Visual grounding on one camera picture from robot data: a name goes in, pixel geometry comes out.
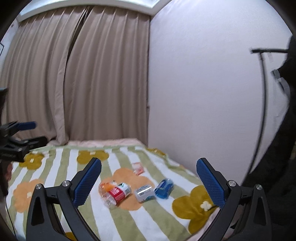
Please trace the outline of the left bare hand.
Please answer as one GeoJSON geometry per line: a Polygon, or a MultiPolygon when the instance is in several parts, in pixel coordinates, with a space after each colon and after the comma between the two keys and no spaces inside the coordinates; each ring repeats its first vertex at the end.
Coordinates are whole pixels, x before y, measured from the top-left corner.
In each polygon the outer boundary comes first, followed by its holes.
{"type": "Polygon", "coordinates": [[[3,196],[8,195],[8,182],[11,180],[13,165],[9,161],[1,161],[1,191],[3,196]]]}

